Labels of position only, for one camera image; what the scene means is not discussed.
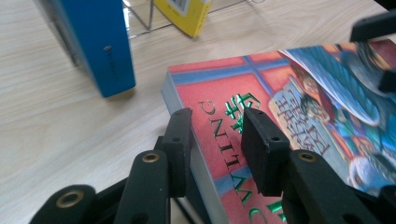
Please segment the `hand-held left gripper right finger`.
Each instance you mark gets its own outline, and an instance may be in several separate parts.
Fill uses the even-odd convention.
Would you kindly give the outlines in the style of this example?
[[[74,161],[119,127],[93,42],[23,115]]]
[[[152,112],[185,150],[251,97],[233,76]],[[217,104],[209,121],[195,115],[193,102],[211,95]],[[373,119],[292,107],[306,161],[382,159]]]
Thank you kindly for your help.
[[[288,137],[267,114],[246,108],[241,148],[258,192],[263,196],[280,196],[281,166],[290,152]]]

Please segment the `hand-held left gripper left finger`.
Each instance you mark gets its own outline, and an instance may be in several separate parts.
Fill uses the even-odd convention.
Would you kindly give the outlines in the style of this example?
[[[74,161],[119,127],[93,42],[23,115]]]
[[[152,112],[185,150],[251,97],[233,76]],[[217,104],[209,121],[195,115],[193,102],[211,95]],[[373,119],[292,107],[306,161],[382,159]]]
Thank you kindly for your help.
[[[190,108],[175,111],[168,122],[162,146],[169,163],[171,197],[184,197],[189,181],[191,160]]]

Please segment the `red book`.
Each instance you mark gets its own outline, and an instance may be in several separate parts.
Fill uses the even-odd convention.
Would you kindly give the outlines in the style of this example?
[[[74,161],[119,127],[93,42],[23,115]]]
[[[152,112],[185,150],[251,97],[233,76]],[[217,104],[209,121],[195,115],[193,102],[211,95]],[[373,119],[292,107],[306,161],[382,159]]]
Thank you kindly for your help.
[[[242,152],[248,107],[264,112],[293,148],[321,155],[349,186],[376,195],[396,184],[396,93],[375,86],[391,67],[389,40],[170,67],[167,108],[192,111],[191,204],[209,224],[287,223],[280,200],[257,191]]]

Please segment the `yellow book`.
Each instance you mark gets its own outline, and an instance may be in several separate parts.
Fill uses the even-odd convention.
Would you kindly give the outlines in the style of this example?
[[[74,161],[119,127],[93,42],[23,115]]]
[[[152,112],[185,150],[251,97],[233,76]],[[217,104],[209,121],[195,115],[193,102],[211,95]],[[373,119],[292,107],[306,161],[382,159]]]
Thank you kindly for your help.
[[[195,38],[205,24],[213,0],[153,0],[154,6],[185,35]]]

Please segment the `clear acrylic book rack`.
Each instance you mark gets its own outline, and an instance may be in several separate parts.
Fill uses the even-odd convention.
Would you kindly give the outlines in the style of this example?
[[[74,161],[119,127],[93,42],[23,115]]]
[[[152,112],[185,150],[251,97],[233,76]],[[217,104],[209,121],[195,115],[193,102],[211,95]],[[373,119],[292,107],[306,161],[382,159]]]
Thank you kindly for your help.
[[[173,24],[154,6],[153,0],[121,0],[126,29],[134,38]],[[240,3],[258,5],[265,0],[213,0],[209,13],[216,12]]]

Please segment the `blue book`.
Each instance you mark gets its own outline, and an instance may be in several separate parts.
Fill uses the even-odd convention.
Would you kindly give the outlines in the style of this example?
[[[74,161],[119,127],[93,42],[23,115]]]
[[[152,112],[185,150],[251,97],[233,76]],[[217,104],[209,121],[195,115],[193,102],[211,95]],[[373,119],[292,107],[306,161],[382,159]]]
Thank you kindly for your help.
[[[104,97],[135,86],[121,0],[34,0],[70,61]]]

